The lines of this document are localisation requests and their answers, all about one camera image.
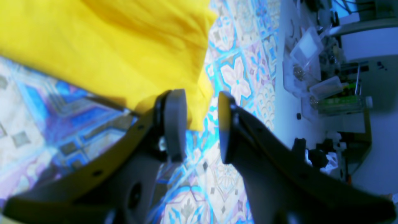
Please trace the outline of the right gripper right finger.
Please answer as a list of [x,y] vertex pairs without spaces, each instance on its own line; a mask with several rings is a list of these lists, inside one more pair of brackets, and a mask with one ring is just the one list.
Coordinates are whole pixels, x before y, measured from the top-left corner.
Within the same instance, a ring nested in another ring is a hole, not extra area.
[[392,201],[310,167],[255,116],[219,92],[220,155],[243,177],[256,224],[380,224],[397,215]]

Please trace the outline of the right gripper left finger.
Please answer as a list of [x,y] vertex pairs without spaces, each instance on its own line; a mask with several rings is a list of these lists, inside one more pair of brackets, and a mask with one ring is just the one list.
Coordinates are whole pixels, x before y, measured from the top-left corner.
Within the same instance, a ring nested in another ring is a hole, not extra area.
[[184,89],[159,95],[125,135],[89,164],[9,198],[2,223],[143,224],[160,167],[185,158]]

